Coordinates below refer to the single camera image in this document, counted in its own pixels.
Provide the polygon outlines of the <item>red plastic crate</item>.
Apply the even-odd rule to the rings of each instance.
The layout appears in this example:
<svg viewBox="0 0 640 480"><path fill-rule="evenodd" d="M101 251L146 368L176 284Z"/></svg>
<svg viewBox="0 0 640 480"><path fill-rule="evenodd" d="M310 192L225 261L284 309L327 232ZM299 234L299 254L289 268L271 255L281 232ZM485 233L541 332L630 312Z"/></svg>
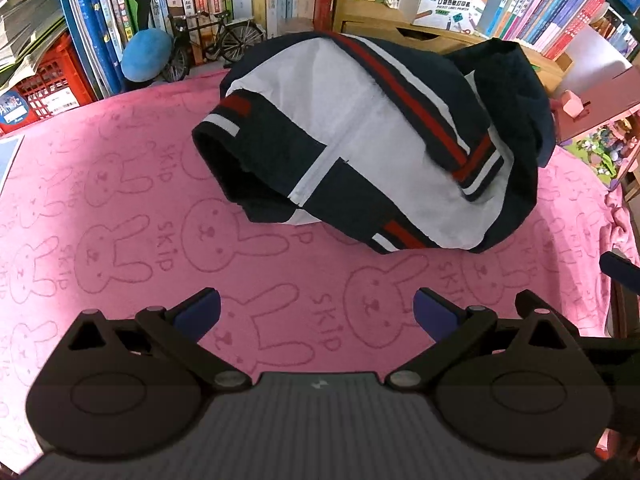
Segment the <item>red plastic crate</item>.
<svg viewBox="0 0 640 480"><path fill-rule="evenodd" d="M40 61L35 75L1 97L1 134L95 100L72 38L63 32Z"/></svg>

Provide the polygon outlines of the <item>pink wooden toy shelf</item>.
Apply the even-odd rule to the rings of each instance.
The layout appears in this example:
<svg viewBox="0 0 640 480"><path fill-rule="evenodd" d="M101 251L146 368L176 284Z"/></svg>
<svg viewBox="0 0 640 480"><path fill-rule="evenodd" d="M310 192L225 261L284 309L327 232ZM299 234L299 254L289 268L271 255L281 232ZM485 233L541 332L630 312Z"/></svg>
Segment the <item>pink wooden toy shelf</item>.
<svg viewBox="0 0 640 480"><path fill-rule="evenodd" d="M563 102L555 111L556 144L584 162L610 190L639 167L639 69L632 66Z"/></svg>

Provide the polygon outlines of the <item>black miniature bicycle model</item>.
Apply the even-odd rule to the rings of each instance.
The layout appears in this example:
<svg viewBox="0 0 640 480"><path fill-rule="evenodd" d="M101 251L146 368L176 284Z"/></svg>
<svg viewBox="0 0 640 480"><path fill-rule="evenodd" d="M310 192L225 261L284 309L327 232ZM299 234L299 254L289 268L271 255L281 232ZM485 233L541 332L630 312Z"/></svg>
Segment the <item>black miniature bicycle model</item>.
<svg viewBox="0 0 640 480"><path fill-rule="evenodd" d="M267 39L265 29L252 18L232 20L230 11L209 14L171 16L172 48L169 60L160 71L164 81L182 81L198 64L215 62L220 58L229 68L244 56L246 51Z"/></svg>

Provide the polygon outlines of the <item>blue printed paper sheet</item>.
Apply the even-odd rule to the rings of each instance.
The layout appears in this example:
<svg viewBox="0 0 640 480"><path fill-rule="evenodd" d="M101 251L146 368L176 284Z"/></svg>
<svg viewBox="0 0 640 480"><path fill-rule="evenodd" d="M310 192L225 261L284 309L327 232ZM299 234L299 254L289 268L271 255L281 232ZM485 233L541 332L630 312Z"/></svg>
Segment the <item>blue printed paper sheet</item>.
<svg viewBox="0 0 640 480"><path fill-rule="evenodd" d="M15 157L23 143L24 136L2 136L0 139L0 193L4 189L6 179L13 166Z"/></svg>

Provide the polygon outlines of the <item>navy white zip jacket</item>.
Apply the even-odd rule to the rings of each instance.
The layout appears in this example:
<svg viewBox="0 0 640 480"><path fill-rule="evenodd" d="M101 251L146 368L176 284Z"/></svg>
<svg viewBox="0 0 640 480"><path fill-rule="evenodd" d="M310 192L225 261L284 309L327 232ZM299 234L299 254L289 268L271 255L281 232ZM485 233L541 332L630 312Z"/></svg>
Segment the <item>navy white zip jacket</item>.
<svg viewBox="0 0 640 480"><path fill-rule="evenodd" d="M555 121L515 42L440 55L296 32L232 66L192 139L251 222L324 222L381 254L484 252L535 208Z"/></svg>

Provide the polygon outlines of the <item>stack of magazines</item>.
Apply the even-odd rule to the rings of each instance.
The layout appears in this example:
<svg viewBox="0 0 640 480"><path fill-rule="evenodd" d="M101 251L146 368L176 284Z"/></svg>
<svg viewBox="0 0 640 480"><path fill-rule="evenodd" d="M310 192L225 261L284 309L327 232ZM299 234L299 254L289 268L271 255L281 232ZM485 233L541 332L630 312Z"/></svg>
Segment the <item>stack of magazines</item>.
<svg viewBox="0 0 640 480"><path fill-rule="evenodd" d="M60 0L1 0L1 93L35 76L65 31Z"/></svg>

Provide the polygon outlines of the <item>wooden drawer organizer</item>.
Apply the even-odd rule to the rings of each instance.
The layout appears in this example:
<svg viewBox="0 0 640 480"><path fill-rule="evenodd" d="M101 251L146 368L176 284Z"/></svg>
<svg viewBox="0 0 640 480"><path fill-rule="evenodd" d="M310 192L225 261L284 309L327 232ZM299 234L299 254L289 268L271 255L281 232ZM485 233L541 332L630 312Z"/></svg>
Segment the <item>wooden drawer organizer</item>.
<svg viewBox="0 0 640 480"><path fill-rule="evenodd" d="M484 41L482 36L406 23L398 10L368 0L334 0L333 30L438 54L448 54ZM533 48L524 44L522 48L546 91L555 92L572 68L573 60L567 53L549 60Z"/></svg>

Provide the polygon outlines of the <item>pink bunny print towel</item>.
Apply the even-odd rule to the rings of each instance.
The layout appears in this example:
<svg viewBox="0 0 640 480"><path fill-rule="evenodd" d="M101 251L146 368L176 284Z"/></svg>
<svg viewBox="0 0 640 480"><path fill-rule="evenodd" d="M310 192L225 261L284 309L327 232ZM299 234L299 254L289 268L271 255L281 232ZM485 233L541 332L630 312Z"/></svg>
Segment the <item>pink bunny print towel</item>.
<svg viewBox="0 0 640 480"><path fill-rule="evenodd" d="M158 84L22 130L1 194L1 459L39 455L28 389L86 309L132 318L194 292L220 292L204 347L247 374L386 374L430 344L412 319L417 289L504 318L528 288L586 336L610 307L604 252L638 256L623 197L572 154L540 170L522 226L482 254L380 255L323 223L247 220L198 156L192 129L217 104L221 73Z"/></svg>

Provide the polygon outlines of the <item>blue plush ball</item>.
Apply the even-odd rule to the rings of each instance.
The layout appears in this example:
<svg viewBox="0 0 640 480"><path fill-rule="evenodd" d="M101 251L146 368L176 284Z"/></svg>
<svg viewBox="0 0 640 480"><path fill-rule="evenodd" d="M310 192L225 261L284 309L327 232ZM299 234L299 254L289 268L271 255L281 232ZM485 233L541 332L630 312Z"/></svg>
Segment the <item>blue plush ball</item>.
<svg viewBox="0 0 640 480"><path fill-rule="evenodd" d="M171 50L172 40L167 32L158 28L139 30L122 52L122 73L133 82L152 80L168 64Z"/></svg>

